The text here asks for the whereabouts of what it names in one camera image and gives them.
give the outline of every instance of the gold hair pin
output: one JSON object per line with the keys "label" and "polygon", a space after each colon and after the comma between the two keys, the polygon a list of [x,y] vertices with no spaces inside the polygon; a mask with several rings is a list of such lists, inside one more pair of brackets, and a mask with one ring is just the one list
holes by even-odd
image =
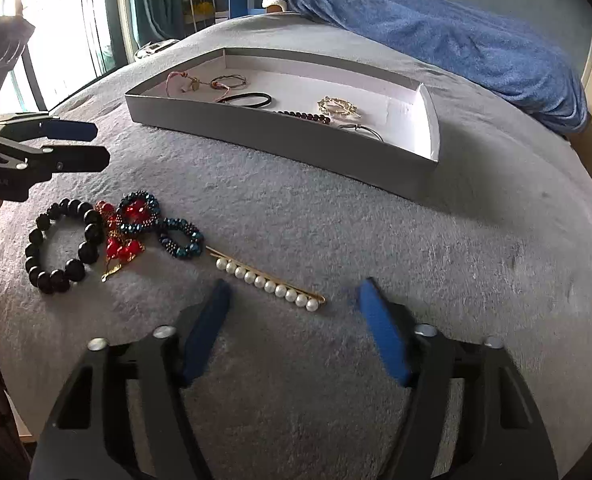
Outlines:
{"label": "gold hair pin", "polygon": [[245,280],[245,283],[253,284],[256,288],[261,288],[268,294],[274,294],[277,298],[284,298],[299,307],[304,306],[310,312],[318,310],[319,306],[327,302],[325,297],[320,294],[290,285],[284,280],[279,280],[266,272],[254,269],[212,247],[205,246],[205,249],[216,259],[218,270],[233,274],[239,280]]}

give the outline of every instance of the gray blanket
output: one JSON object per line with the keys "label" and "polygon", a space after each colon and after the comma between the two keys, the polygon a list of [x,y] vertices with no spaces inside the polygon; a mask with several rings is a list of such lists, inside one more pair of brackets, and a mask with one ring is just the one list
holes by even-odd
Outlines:
{"label": "gray blanket", "polygon": [[[442,137],[427,197],[412,203],[285,158],[130,120],[127,89],[220,46],[344,57],[425,83]],[[591,441],[592,181],[567,141],[491,92],[285,14],[208,28],[57,113],[95,121],[95,142],[112,159],[103,173],[55,176],[0,212],[0,367],[32,431],[40,432],[90,338],[139,338],[223,276],[212,258],[173,260],[150,238],[146,253],[107,283],[96,264],[66,296],[41,296],[29,284],[23,247],[38,213],[64,197],[116,203],[145,188],[165,215],[195,222],[214,247],[329,298],[311,314],[230,280],[233,308],[209,371],[186,396],[215,478],[375,477],[406,397],[355,309],[355,286],[366,276],[449,336],[505,340],[561,474]],[[63,221],[50,237],[45,261],[62,266],[82,229]]]}

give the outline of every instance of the black hair tie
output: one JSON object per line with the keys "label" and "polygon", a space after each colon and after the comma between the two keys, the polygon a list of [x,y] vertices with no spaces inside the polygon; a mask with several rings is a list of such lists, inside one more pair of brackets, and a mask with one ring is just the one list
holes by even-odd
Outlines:
{"label": "black hair tie", "polygon": [[265,101],[261,101],[259,103],[254,103],[251,105],[240,105],[244,108],[261,108],[261,107],[266,106],[271,103],[271,96],[269,94],[266,94],[263,92],[247,92],[244,94],[230,95],[227,97],[223,97],[222,99],[219,99],[218,102],[219,103],[228,103],[230,101],[234,101],[236,99],[243,99],[245,97],[264,97]]}
{"label": "black hair tie", "polygon": [[[48,231],[52,220],[58,220],[62,215],[84,219],[86,241],[78,247],[78,258],[69,260],[64,270],[56,269],[48,273],[42,269],[40,263],[43,232]],[[84,264],[93,264],[98,260],[98,245],[104,241],[102,217],[89,202],[70,201],[65,198],[60,204],[53,203],[49,206],[46,213],[38,215],[36,225],[38,228],[29,233],[29,245],[24,250],[27,257],[24,267],[29,274],[29,281],[45,294],[53,294],[54,291],[66,292],[69,290],[70,281],[80,282],[84,279],[86,274]]]}

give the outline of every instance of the dark red beaded bracelet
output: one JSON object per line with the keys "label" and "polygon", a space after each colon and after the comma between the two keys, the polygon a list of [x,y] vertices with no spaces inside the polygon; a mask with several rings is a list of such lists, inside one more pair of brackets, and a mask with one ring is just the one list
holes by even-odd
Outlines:
{"label": "dark red beaded bracelet", "polygon": [[[50,229],[52,220],[57,221],[61,216],[82,219],[86,226],[84,229],[86,241],[78,247],[78,258],[67,261],[64,270],[56,269],[49,273],[44,271],[40,264],[40,247],[44,241],[43,232]],[[102,217],[93,210],[93,206],[89,202],[70,201],[65,198],[59,204],[53,203],[48,207],[46,213],[42,213],[36,218],[36,229],[29,233],[29,245],[24,250],[27,257],[24,267],[29,274],[31,285],[45,294],[68,291],[70,282],[80,282],[84,279],[86,275],[84,264],[93,264],[98,260],[98,245],[103,240]]]}
{"label": "dark red beaded bracelet", "polygon": [[320,114],[306,114],[303,112],[276,112],[278,114],[291,115],[292,117],[298,117],[300,119],[307,119],[308,121],[314,121],[323,124],[329,124],[331,119],[327,116]]}

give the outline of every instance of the gold bracelet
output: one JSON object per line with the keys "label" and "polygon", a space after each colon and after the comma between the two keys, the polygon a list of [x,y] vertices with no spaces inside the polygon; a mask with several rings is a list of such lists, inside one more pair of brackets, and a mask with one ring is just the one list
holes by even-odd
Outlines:
{"label": "gold bracelet", "polygon": [[339,115],[341,117],[353,115],[360,117],[357,113],[358,108],[354,104],[344,99],[329,97],[327,95],[318,101],[318,109],[328,115]]}

